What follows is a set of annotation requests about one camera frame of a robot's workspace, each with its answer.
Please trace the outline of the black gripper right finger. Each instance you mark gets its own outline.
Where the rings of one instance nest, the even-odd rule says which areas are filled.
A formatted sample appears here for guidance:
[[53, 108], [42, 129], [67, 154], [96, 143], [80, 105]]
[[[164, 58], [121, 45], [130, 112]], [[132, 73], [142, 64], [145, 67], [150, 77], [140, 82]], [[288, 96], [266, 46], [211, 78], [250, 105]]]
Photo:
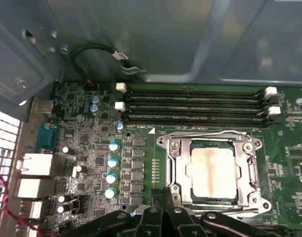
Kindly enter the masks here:
[[265, 229], [219, 212], [205, 212], [195, 221], [184, 208], [176, 206], [170, 188], [165, 188], [165, 218], [177, 237], [288, 237], [284, 227]]

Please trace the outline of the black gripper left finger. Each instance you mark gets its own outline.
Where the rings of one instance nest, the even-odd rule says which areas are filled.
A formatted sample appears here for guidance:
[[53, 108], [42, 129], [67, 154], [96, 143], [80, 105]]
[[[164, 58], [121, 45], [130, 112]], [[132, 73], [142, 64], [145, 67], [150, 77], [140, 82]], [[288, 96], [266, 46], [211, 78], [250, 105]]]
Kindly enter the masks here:
[[117, 210], [89, 223], [65, 231], [61, 237], [160, 237], [165, 189], [151, 190], [151, 205], [139, 206], [130, 214]]

